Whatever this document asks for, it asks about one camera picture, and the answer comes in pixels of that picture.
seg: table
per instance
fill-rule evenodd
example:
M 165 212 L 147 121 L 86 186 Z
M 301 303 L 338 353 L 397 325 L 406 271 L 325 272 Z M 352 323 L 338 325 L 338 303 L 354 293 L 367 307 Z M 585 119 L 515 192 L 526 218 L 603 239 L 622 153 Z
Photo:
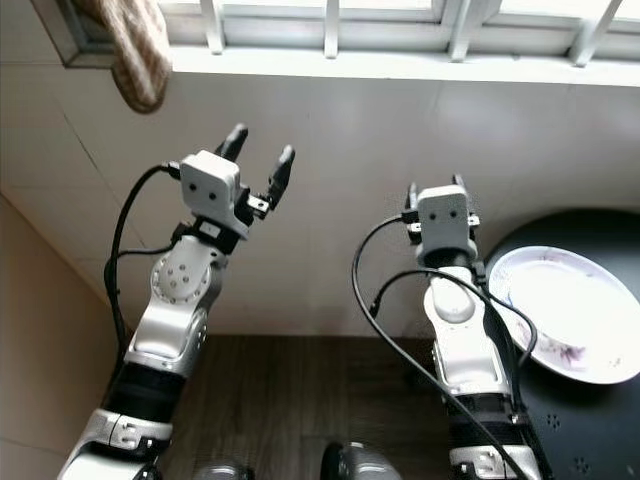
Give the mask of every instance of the table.
M 583 255 L 640 300 L 640 215 L 573 210 L 536 220 L 500 242 L 488 257 L 487 272 L 502 255 L 528 245 Z M 531 361 L 521 390 L 556 479 L 640 478 L 640 375 L 618 385 L 589 385 Z

